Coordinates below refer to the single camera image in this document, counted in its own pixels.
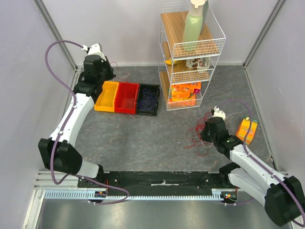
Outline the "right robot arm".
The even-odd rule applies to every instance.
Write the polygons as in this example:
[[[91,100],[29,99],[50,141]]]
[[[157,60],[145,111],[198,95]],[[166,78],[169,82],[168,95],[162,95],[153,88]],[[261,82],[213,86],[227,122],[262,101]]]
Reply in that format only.
[[[237,186],[256,199],[268,217],[282,227],[305,216],[305,195],[301,182],[294,176],[285,176],[272,169],[242,140],[230,135],[221,117],[212,117],[205,122],[201,139],[213,143],[217,151],[231,163],[220,169],[218,182],[222,187]]]

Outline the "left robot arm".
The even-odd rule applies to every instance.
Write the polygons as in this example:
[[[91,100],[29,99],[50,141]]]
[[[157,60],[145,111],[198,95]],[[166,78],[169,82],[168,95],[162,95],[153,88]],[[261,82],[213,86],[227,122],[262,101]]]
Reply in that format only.
[[[101,187],[105,177],[101,165],[83,159],[75,149],[76,138],[85,117],[102,94],[105,81],[115,77],[106,56],[87,55],[84,71],[73,89],[72,101],[58,127],[49,138],[38,143],[46,169],[70,175],[88,177],[93,187]]]

